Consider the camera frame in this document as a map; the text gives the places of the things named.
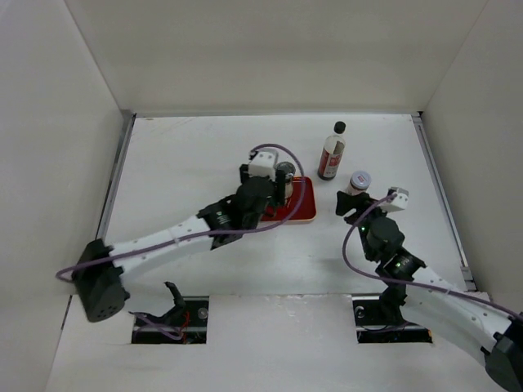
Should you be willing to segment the silver-lid glass salt shaker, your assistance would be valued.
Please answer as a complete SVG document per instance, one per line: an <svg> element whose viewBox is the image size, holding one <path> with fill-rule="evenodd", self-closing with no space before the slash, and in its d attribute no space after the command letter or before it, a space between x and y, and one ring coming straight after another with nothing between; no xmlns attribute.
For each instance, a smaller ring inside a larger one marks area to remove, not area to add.
<svg viewBox="0 0 523 392"><path fill-rule="evenodd" d="M296 168L289 161L279 162L275 168L284 173L284 197L288 200L293 194L293 178L296 174Z"/></svg>

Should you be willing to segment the white-lid seasoning jar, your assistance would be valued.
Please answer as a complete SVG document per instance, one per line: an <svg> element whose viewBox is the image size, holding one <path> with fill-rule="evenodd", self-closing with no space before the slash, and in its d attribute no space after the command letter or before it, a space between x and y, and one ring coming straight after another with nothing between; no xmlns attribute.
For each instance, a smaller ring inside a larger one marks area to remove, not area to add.
<svg viewBox="0 0 523 392"><path fill-rule="evenodd" d="M366 171L354 171L346 187L346 193L355 196L367 191L371 185L372 177Z"/></svg>

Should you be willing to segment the soy sauce bottle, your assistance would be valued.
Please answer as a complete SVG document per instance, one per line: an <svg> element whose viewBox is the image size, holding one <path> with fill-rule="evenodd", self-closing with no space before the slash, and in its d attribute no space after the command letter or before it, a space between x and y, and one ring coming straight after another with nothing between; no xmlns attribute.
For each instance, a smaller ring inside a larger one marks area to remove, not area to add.
<svg viewBox="0 0 523 392"><path fill-rule="evenodd" d="M346 147L346 141L343 137L345 130L346 124L343 121L335 122L333 134L325 139L317 169L320 179L332 180L337 175Z"/></svg>

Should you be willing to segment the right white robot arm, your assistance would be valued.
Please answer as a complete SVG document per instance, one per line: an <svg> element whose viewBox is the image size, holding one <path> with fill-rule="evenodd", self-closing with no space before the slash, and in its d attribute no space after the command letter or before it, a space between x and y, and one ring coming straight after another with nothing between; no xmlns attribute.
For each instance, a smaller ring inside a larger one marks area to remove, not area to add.
<svg viewBox="0 0 523 392"><path fill-rule="evenodd" d="M379 313L446 339L475 359L506 391L522 389L522 315L459 291L409 252L405 236L389 215L405 210L408 192L391 188L381 199L337 192L336 214L358 233L364 257L377 268L368 277L386 284Z"/></svg>

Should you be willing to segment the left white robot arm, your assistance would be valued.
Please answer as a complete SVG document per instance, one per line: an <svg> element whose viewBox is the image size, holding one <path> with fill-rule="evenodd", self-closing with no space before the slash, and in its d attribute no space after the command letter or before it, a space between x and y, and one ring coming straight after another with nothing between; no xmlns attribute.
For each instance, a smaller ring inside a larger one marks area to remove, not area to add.
<svg viewBox="0 0 523 392"><path fill-rule="evenodd" d="M131 294L125 285L134 278L252 233L268 207L284 203L285 177L278 168L270 175L261 175L244 164L240 168L241 185L234 194L180 224L126 243L107 245L101 238L89 242L72 273L87 320L98 323L127 308Z"/></svg>

